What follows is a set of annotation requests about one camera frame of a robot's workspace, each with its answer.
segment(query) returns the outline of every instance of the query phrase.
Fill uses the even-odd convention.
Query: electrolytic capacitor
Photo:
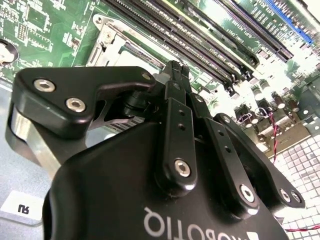
[[[299,112],[299,107],[298,104],[295,100],[291,99],[290,101],[288,101],[288,106],[291,109],[292,112],[297,113]]]
[[[282,98],[279,95],[274,94],[272,97],[273,97],[273,101],[277,105],[278,109],[283,109],[286,106],[286,104],[284,103],[284,101],[282,100]]]
[[[256,101],[260,101],[264,98],[264,95],[259,88],[254,89],[252,92]]]
[[[267,81],[264,81],[263,83],[261,83],[260,86],[263,91],[266,91],[266,92],[271,91],[271,87]]]

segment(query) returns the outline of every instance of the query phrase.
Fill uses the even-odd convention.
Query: red wire
[[[320,229],[320,224],[315,225],[313,227],[306,227],[306,228],[298,228],[298,229],[285,229],[287,232],[308,232],[312,230],[318,230]]]
[[[270,120],[271,120],[272,127],[273,127],[273,164],[274,164],[277,160],[277,145],[278,145],[277,131],[279,129],[279,126],[276,125],[272,112],[270,113],[269,116],[270,116]]]

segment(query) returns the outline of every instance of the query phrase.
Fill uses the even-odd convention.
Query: white label
[[[44,200],[24,192],[13,190],[0,211],[40,221]]]

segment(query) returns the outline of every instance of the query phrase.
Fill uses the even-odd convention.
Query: capacitor
[[[269,83],[267,81],[262,82],[260,84],[260,86],[261,86],[261,89],[263,91],[266,91],[266,92],[270,92],[271,91],[271,87],[270,87],[270,85],[269,85]]]
[[[252,92],[256,101],[260,101],[264,98],[264,95],[259,88],[254,89]]]
[[[288,101],[288,106],[291,109],[291,111],[294,112],[294,113],[297,113],[300,110],[299,107],[298,107],[298,103],[293,99]]]
[[[19,58],[19,53],[16,47],[4,40],[0,39],[0,65],[11,64]]]
[[[252,127],[252,123],[249,118],[244,121],[244,124],[247,129]]]
[[[283,109],[286,106],[282,98],[277,94],[273,95],[273,101],[277,105],[278,109]]]
[[[257,117],[257,115],[252,111],[251,112],[251,117],[250,117],[250,120],[251,120],[251,123],[252,124],[257,124],[259,122],[259,119]]]

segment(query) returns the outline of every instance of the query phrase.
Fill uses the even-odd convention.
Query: silver metal part
[[[119,59],[121,54],[120,51],[123,47],[128,49],[130,52],[134,52],[134,55],[139,56],[139,58],[156,66],[157,68],[163,69],[165,67],[165,63],[159,61],[138,44],[130,40],[126,35],[123,34],[123,32],[131,34],[145,45],[161,53],[161,55],[167,59],[177,60],[163,48],[157,46],[147,37],[142,36],[136,30],[120,20],[112,19],[100,14],[95,14],[92,20],[95,26],[100,30],[100,34],[98,35],[96,43],[93,46],[89,59],[86,63],[87,67],[114,66]]]
[[[35,125],[29,119],[22,116],[16,109],[12,113],[11,130],[18,138],[28,144],[40,162],[40,165],[53,178],[61,166],[60,162],[45,144]]]
[[[0,64],[3,62],[11,63],[14,61],[14,59],[15,55],[9,52],[5,44],[0,43]]]
[[[189,165],[183,161],[182,159],[177,159],[174,162],[174,168],[182,177],[189,177],[191,174],[191,170]]]
[[[180,87],[180,85],[179,85],[178,83],[175,82],[175,83],[173,84],[173,86],[174,86],[176,89],[181,90],[181,87]]]
[[[79,98],[71,97],[65,101],[65,105],[68,109],[77,112],[82,113],[84,110],[86,110],[86,104],[80,100]]]
[[[224,120],[226,123],[228,123],[228,124],[230,123],[230,119],[229,119],[228,117],[223,116],[222,118],[223,118],[223,120]]]
[[[47,79],[37,79],[33,82],[33,85],[40,92],[51,93],[56,89],[54,83]]]
[[[246,185],[242,184],[240,186],[240,191],[241,191],[241,194],[244,196],[244,198],[248,202],[253,203],[255,201],[255,196],[254,196],[253,192]]]
[[[298,194],[296,194],[294,191],[291,191],[291,195],[298,203],[301,203],[301,199]]]
[[[151,77],[149,76],[149,74],[146,73],[146,72],[144,72],[144,73],[142,74],[142,77],[144,77],[144,78],[147,79],[147,80],[150,80],[150,79],[151,79]]]
[[[85,137],[82,139],[62,139],[46,128],[34,124],[13,108],[11,130],[15,136],[26,142],[40,165],[53,178],[61,164],[67,159],[85,150]]]
[[[197,99],[200,103],[204,101],[203,98],[199,95],[195,95],[195,99]]]
[[[283,199],[284,199],[287,203],[290,203],[290,202],[291,202],[291,198],[290,198],[290,196],[288,195],[288,193],[287,193],[285,190],[283,190],[282,188],[280,188],[280,193],[281,193]]]

